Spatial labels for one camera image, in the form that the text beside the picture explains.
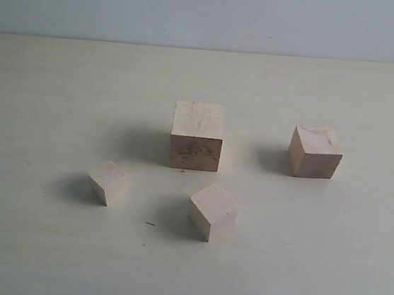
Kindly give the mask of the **second largest wooden cube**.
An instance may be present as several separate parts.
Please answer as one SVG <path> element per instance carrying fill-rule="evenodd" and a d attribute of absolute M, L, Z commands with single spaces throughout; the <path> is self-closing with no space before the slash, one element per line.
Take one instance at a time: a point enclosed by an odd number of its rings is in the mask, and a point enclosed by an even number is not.
<path fill-rule="evenodd" d="M 331 179 L 343 153 L 331 127 L 294 128 L 288 147 L 292 173 L 297 178 Z"/>

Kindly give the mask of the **smallest wooden cube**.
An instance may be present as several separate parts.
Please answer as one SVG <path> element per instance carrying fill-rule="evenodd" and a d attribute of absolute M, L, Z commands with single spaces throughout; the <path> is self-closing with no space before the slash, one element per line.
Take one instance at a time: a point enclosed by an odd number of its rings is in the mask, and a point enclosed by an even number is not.
<path fill-rule="evenodd" d="M 112 161 L 106 161 L 88 173 L 91 192 L 106 207 L 113 205 L 128 186 L 127 174 Z"/>

